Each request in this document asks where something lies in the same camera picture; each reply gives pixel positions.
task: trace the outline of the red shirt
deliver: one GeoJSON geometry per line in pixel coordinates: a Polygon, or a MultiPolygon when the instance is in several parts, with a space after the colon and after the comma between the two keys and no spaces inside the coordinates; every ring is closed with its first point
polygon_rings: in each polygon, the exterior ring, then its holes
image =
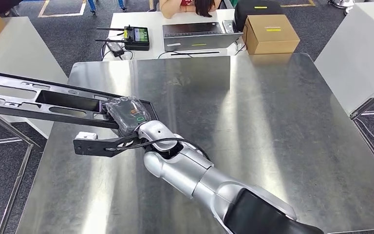
{"type": "Polygon", "coordinates": [[[194,0],[181,0],[181,5],[182,6],[194,6],[194,0]]]}

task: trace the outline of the black hair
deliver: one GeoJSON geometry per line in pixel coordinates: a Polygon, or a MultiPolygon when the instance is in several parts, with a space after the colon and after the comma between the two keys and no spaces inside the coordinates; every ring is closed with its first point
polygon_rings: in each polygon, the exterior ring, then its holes
{"type": "Polygon", "coordinates": [[[204,17],[211,17],[208,13],[212,6],[215,6],[214,0],[195,0],[196,14],[204,17]]]}

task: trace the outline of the stainless steel table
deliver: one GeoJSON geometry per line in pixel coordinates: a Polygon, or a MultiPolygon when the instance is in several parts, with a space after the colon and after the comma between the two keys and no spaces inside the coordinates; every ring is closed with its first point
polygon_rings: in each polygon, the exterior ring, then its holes
{"type": "MultiPolygon", "coordinates": [[[[220,170],[291,204],[326,232],[374,229],[374,156],[306,54],[87,62],[69,84],[150,100],[220,170]]],[[[145,168],[142,150],[78,156],[55,123],[18,233],[223,233],[145,168]]]]}

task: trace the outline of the white desk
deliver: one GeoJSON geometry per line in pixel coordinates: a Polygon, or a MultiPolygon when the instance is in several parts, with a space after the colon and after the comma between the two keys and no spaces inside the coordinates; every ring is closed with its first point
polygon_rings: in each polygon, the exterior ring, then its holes
{"type": "MultiPolygon", "coordinates": [[[[124,26],[138,26],[146,27],[149,31],[150,37],[150,50],[149,51],[132,51],[134,53],[133,59],[156,59],[164,52],[164,41],[163,41],[163,28],[164,24],[177,24],[177,23],[200,23],[200,22],[214,22],[218,21],[222,30],[223,20],[234,19],[234,9],[221,9],[215,12],[210,12],[213,16],[206,18],[198,16],[195,13],[179,13],[175,14],[171,19],[163,17],[161,12],[134,12],[134,13],[114,13],[111,21],[111,28],[123,28],[124,26]]],[[[108,37],[114,37],[118,31],[110,31],[108,37]]],[[[116,36],[114,39],[121,39],[122,36],[116,36]]],[[[238,48],[243,46],[243,40],[240,38],[238,41],[238,48]]],[[[234,55],[236,50],[236,44],[231,44],[228,48],[223,49],[210,49],[210,50],[194,50],[188,52],[205,52],[205,51],[219,51],[218,54],[204,54],[204,55],[192,55],[194,57],[208,57],[208,56],[227,56],[234,55]]],[[[246,48],[240,54],[247,54],[246,48]]],[[[130,53],[125,53],[123,59],[129,59],[130,53]]],[[[188,56],[171,56],[170,53],[161,55],[161,59],[164,58],[186,58],[188,56]]],[[[120,60],[115,58],[111,53],[105,55],[103,61],[120,60]]]]}
{"type": "MultiPolygon", "coordinates": [[[[68,81],[28,17],[3,20],[6,26],[0,33],[0,73],[63,84],[68,81]]],[[[52,121],[31,118],[12,117],[6,120],[26,121],[46,138],[53,124],[52,121]]]]}
{"type": "Polygon", "coordinates": [[[374,96],[374,2],[354,5],[315,65],[348,115],[374,96]]]}

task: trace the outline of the person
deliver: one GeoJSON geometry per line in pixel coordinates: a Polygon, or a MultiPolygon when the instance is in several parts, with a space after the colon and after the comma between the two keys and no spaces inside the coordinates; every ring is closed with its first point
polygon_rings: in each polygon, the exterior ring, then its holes
{"type": "Polygon", "coordinates": [[[94,0],[88,0],[88,3],[90,4],[90,11],[92,12],[93,15],[95,15],[95,4],[94,4],[94,0]]]}
{"type": "Polygon", "coordinates": [[[199,16],[211,17],[209,12],[219,8],[221,0],[160,0],[160,11],[170,19],[179,12],[195,12],[199,16]]]}

